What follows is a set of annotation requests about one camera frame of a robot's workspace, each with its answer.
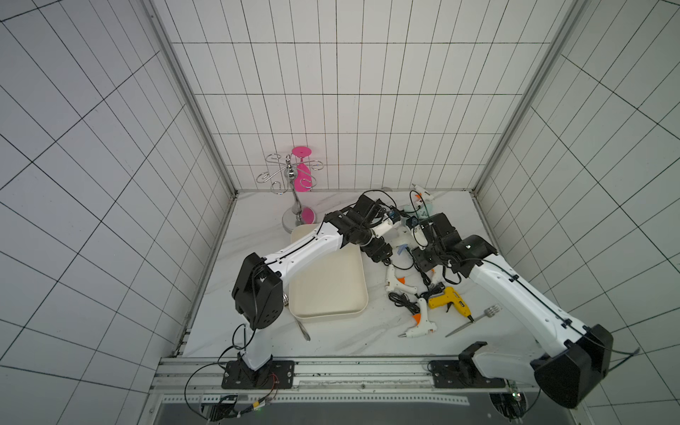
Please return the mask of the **white glue gun corner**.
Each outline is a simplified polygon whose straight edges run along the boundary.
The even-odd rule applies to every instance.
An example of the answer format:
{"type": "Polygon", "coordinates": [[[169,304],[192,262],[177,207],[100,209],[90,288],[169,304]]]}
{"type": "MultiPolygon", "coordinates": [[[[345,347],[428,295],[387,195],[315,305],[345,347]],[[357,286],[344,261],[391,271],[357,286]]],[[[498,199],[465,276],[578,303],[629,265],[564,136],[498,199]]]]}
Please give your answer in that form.
{"type": "Polygon", "coordinates": [[[412,187],[417,205],[431,205],[433,203],[434,197],[426,189],[416,183],[413,183],[412,187]]]}

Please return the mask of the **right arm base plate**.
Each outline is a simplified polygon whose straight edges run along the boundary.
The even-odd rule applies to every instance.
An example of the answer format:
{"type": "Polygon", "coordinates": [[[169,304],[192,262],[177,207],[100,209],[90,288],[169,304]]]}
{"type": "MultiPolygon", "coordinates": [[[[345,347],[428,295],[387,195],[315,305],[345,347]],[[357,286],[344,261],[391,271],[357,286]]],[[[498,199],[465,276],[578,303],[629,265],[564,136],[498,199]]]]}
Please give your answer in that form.
{"type": "Polygon", "coordinates": [[[506,387],[503,379],[482,376],[470,361],[430,361],[428,371],[437,389],[501,390],[506,387]]]}

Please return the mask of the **white glue gun orange trigger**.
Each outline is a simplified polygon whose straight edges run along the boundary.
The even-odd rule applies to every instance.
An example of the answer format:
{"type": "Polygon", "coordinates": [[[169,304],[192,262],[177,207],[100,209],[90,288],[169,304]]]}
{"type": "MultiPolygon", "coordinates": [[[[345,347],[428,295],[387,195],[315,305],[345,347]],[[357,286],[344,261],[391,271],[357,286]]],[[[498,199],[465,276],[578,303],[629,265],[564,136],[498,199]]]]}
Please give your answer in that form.
{"type": "Polygon", "coordinates": [[[428,301],[421,297],[418,299],[417,304],[420,308],[420,313],[414,316],[416,325],[400,334],[400,338],[419,338],[420,336],[426,336],[437,331],[437,324],[432,322],[429,317],[428,301]]]}

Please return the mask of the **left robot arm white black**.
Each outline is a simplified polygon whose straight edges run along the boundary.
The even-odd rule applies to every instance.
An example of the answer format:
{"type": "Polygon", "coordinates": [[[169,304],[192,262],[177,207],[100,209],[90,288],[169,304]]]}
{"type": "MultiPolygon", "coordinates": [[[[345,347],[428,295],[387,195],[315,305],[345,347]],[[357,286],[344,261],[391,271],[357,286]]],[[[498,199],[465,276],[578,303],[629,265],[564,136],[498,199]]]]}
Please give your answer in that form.
{"type": "Polygon", "coordinates": [[[248,255],[240,268],[232,298],[251,336],[239,348],[239,359],[251,372],[260,372],[273,359],[271,337],[266,328],[283,311],[283,295],[290,279],[322,257],[347,244],[361,248],[374,262],[392,255],[384,235],[400,224],[400,215],[379,207],[362,215],[352,208],[329,212],[315,231],[288,247],[261,257],[248,255]]]}

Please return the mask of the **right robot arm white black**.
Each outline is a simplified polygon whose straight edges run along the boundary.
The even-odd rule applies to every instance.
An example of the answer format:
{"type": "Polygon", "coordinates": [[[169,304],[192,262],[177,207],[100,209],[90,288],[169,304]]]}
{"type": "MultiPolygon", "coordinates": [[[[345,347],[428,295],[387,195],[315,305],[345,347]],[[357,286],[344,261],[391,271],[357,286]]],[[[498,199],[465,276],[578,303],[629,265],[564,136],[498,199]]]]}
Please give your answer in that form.
{"type": "Polygon", "coordinates": [[[509,338],[508,348],[499,342],[469,345],[458,356],[465,376],[536,385],[565,408],[577,407],[607,376],[612,334],[556,306],[480,236],[450,246],[430,242],[414,251],[414,260],[422,270],[441,266],[485,288],[533,337],[530,344],[509,338]]]}

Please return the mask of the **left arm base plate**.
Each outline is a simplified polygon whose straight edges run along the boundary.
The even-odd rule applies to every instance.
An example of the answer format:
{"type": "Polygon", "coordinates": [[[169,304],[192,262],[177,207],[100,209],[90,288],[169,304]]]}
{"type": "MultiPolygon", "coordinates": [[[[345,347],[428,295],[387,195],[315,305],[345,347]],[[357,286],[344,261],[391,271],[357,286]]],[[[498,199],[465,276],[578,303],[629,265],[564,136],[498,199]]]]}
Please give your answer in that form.
{"type": "Polygon", "coordinates": [[[263,390],[275,388],[288,390],[293,386],[295,361],[271,359],[262,368],[253,371],[246,363],[229,361],[221,382],[223,390],[263,390]]]}

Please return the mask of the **cream plastic storage box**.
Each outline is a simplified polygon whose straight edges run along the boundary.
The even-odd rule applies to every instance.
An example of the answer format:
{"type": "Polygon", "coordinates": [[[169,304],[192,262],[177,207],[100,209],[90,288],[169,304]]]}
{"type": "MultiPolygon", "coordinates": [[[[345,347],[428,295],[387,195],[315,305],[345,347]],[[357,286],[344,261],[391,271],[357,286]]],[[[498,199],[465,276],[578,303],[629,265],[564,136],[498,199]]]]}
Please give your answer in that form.
{"type": "Polygon", "coordinates": [[[368,306],[361,250],[348,244],[315,260],[293,276],[287,295],[290,312],[301,322],[360,315],[368,306]]]}

